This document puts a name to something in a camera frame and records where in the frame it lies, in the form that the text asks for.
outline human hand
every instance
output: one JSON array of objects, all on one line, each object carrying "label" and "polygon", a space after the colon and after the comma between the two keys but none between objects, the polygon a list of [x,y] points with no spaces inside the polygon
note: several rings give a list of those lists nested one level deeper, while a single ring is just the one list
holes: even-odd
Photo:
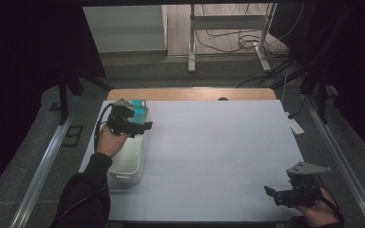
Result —
[{"label": "human hand", "polygon": [[117,136],[112,133],[111,129],[105,124],[100,131],[99,142],[97,144],[97,153],[102,153],[110,158],[116,156],[123,148],[123,145],[130,134]]},{"label": "human hand", "polygon": [[[322,187],[320,189],[322,196],[330,201],[333,205],[336,205],[331,194],[329,194],[328,191]],[[303,214],[304,218],[307,220],[307,223],[313,228],[339,222],[334,211],[321,200],[319,200],[316,205],[311,207],[298,205],[294,208],[298,209],[301,214]]]}]

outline metal rail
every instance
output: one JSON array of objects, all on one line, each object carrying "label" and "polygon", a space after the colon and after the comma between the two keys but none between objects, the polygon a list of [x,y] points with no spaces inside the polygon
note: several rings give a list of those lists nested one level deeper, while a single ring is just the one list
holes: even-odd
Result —
[{"label": "metal rail", "polygon": [[43,185],[46,182],[49,170],[51,169],[58,150],[61,147],[61,143],[64,140],[65,135],[67,134],[67,129],[69,128],[70,123],[73,119],[75,109],[77,107],[77,104],[79,103],[79,100],[80,97],[77,96],[71,98],[69,102],[70,109],[67,118],[64,124],[57,127],[54,136],[52,137],[51,142],[48,145],[46,153],[44,154],[43,159],[41,159],[40,165],[38,166],[37,171],[35,172],[34,177],[31,180],[29,188],[25,196],[23,197],[22,202],[17,208],[17,212],[10,223],[10,227],[17,228],[26,226],[26,223],[28,222],[31,215],[31,211],[34,208],[35,202],[40,196]]},{"label": "metal rail", "polygon": [[351,189],[352,193],[354,194],[355,200],[358,203],[364,217],[365,217],[365,188],[357,178],[354,170],[352,169],[351,165],[347,161],[342,148],[339,146],[338,142],[336,141],[334,134],[331,132],[329,126],[324,124],[322,120],[319,118],[316,110],[316,105],[312,100],[309,98],[306,99],[307,107],[313,116],[314,121],[317,124],[317,128],[322,135],[322,138],[328,145],[334,160],[341,172],[343,178],[347,182],[349,188]]}]

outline white tabletop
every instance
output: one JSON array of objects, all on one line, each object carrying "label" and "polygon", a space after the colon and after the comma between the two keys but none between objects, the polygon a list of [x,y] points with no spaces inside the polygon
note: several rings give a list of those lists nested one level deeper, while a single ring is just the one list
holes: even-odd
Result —
[{"label": "white tabletop", "polygon": [[[285,170],[302,161],[280,101],[147,106],[153,127],[144,177],[124,186],[108,175],[110,220],[274,221],[299,215],[276,206],[263,189],[290,189]],[[93,153],[92,139],[81,171]]]}]

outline table leg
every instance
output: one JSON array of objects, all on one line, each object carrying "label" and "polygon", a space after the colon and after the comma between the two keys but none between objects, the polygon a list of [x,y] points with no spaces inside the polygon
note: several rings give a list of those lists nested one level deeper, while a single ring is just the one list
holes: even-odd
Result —
[{"label": "table leg", "polygon": [[265,17],[265,24],[263,25],[263,29],[259,38],[259,42],[255,47],[257,55],[259,57],[260,64],[262,65],[262,69],[265,72],[270,72],[271,67],[268,64],[268,61],[265,58],[263,43],[265,42],[266,34],[268,33],[269,26],[271,25],[272,15],[274,13],[276,3],[272,3],[271,8],[267,11],[267,15]]},{"label": "table leg", "polygon": [[188,73],[195,73],[195,14],[194,4],[191,4],[191,15],[190,15],[190,30],[189,30],[189,51],[188,51]]}]

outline person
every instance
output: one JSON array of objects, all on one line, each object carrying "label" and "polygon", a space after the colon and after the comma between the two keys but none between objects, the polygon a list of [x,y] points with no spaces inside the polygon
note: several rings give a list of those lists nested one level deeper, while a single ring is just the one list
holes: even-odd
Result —
[{"label": "person", "polygon": [[[106,184],[106,172],[112,164],[112,157],[122,149],[130,135],[116,136],[104,124],[100,131],[96,153],[83,173],[73,175],[60,197],[55,220],[51,228],[83,228],[106,227],[110,209],[110,197]],[[335,203],[331,194],[321,188],[322,195],[331,203]],[[340,228],[341,218],[324,202],[315,206],[295,207],[303,217],[295,217],[289,221],[294,227]]]},{"label": "person", "polygon": [[110,208],[106,172],[129,136],[116,136],[106,124],[102,127],[97,152],[90,156],[85,171],[67,182],[50,227],[106,227]]}]

